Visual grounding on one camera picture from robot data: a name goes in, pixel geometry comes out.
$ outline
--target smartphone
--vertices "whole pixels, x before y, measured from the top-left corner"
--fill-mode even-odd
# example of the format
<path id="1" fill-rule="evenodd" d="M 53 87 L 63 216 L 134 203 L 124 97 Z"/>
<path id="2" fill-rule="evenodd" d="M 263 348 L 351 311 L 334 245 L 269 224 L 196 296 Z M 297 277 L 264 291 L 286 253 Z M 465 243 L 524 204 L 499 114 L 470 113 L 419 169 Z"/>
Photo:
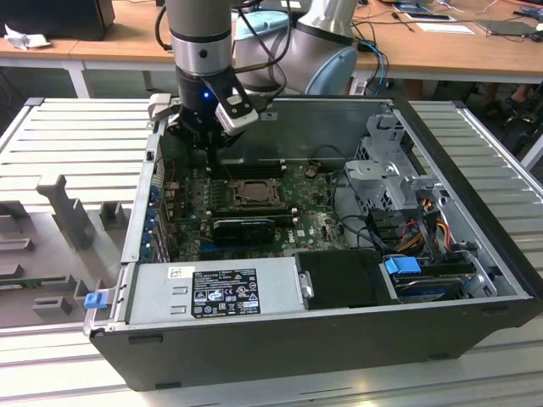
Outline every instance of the smartphone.
<path id="1" fill-rule="evenodd" d="M 424 14 L 424 13 L 405 13 L 411 20 L 426 20 L 426 21 L 456 21 L 446 14 Z"/>

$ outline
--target floor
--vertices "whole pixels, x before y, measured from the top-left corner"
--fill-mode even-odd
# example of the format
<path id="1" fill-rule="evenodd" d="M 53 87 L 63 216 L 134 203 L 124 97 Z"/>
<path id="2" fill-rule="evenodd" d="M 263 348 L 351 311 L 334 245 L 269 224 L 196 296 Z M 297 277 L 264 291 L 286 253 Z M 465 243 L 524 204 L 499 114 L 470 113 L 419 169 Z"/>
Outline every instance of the floor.
<path id="1" fill-rule="evenodd" d="M 154 92 L 177 94 L 174 72 L 153 72 Z M 88 81 L 96 98 L 148 98 L 152 92 L 145 90 L 143 75 L 136 71 L 95 70 L 88 71 Z M 457 100 L 468 94 L 469 83 L 425 83 L 425 96 L 434 100 Z M 499 98 L 505 99 L 515 89 L 515 85 L 503 85 Z M 393 97 L 402 93 L 401 83 L 395 83 L 379 96 Z M 466 105 L 476 114 L 487 128 L 511 148 L 518 139 L 522 128 L 511 128 L 504 131 L 501 128 L 504 117 L 488 119 L 483 112 L 484 86 L 479 94 L 471 94 Z M 45 70 L 32 68 L 0 68 L 0 134 L 20 110 L 24 101 L 30 97 L 75 98 L 76 93 L 71 85 L 70 77 L 64 70 Z M 543 165 L 534 170 L 535 175 L 543 179 Z"/>

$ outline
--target wooden desk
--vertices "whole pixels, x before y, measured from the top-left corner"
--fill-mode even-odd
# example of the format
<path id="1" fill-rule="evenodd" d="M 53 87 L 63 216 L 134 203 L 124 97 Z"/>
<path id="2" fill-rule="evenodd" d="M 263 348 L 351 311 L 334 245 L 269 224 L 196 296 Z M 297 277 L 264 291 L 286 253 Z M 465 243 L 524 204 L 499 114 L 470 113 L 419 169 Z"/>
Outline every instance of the wooden desk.
<path id="1" fill-rule="evenodd" d="M 160 11 L 154 2 L 114 1 L 115 23 L 101 42 L 79 41 L 70 51 L 72 59 L 124 62 L 166 62 L 174 64 L 154 38 L 154 22 Z M 162 39 L 170 43 L 166 16 L 160 26 Z"/>
<path id="2" fill-rule="evenodd" d="M 0 59 L 70 59 L 70 51 L 77 44 L 77 40 L 52 40 L 50 42 L 52 43 L 51 47 L 30 48 L 28 51 L 23 51 L 2 39 L 0 41 Z"/>
<path id="3" fill-rule="evenodd" d="M 454 0 L 455 7 L 466 11 L 446 13 L 458 20 L 495 19 L 512 17 L 518 9 L 499 1 L 480 13 L 488 2 L 483 0 Z M 0 65 L 29 66 L 66 69 L 79 98 L 89 98 L 91 92 L 85 80 L 85 70 L 141 70 L 146 87 L 151 88 L 150 71 L 175 70 L 173 54 L 160 48 L 154 39 L 154 21 L 160 8 L 154 2 L 130 3 L 114 1 L 115 24 L 102 42 L 53 40 L 53 47 L 23 52 L 0 41 Z M 366 18 L 372 23 L 394 23 L 392 7 L 378 0 L 370 0 L 369 7 L 362 7 L 356 18 Z M 432 10 L 445 10 L 435 4 Z M 530 19 L 520 19 L 534 26 Z M 416 24 L 409 32 L 402 24 L 375 24 L 379 48 L 389 58 L 390 78 L 411 78 L 450 81 L 484 81 L 539 83 L 543 78 L 543 44 L 526 39 L 511 42 L 502 37 L 486 37 L 484 30 L 474 23 L 462 23 L 475 35 L 431 33 L 422 31 Z M 361 31 L 371 38 L 368 24 L 360 25 Z M 167 19 L 161 26 L 165 42 L 170 41 Z M 355 76 L 369 76 L 376 68 L 375 56 L 362 53 Z"/>
<path id="4" fill-rule="evenodd" d="M 518 6 L 499 1 L 481 14 L 488 3 L 478 0 L 455 0 L 453 3 L 466 13 L 449 11 L 438 4 L 430 8 L 433 11 L 444 10 L 443 14 L 457 20 L 506 20 L 514 17 L 512 12 L 518 10 Z M 371 0 L 369 8 L 359 8 L 355 21 L 397 23 L 391 16 L 392 11 L 392 6 Z M 400 17 L 403 21 L 411 21 L 405 15 L 400 14 Z M 535 26 L 535 21 L 531 19 L 518 21 Z M 403 24 L 374 24 L 379 49 L 389 58 L 389 76 L 518 83 L 539 83 L 543 79 L 543 44 L 530 39 L 514 42 L 499 36 L 487 37 L 485 31 L 475 23 L 457 24 L 467 26 L 475 34 L 424 32 L 417 24 L 409 24 L 415 31 L 410 32 Z M 372 39 L 369 24 L 360 24 L 359 28 L 365 38 Z M 367 73 L 375 67 L 375 55 L 362 53 L 357 69 Z"/>

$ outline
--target motherboard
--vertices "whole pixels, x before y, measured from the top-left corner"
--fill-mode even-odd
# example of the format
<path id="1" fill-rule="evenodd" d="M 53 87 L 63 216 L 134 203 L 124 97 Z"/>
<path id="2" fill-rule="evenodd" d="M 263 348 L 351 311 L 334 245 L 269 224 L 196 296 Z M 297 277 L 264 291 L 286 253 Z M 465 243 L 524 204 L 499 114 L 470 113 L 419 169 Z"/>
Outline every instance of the motherboard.
<path id="1" fill-rule="evenodd" d="M 330 206 L 330 174 L 312 168 L 185 169 L 166 184 L 172 259 L 258 259 L 347 248 Z"/>

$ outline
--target power supply label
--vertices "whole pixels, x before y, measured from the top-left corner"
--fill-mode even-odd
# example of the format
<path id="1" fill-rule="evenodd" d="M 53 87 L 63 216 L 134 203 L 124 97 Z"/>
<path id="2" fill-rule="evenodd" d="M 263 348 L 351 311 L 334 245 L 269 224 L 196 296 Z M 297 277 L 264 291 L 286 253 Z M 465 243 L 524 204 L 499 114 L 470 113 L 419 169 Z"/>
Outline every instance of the power supply label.
<path id="1" fill-rule="evenodd" d="M 194 318 L 259 314 L 256 269 L 194 272 L 191 313 Z"/>

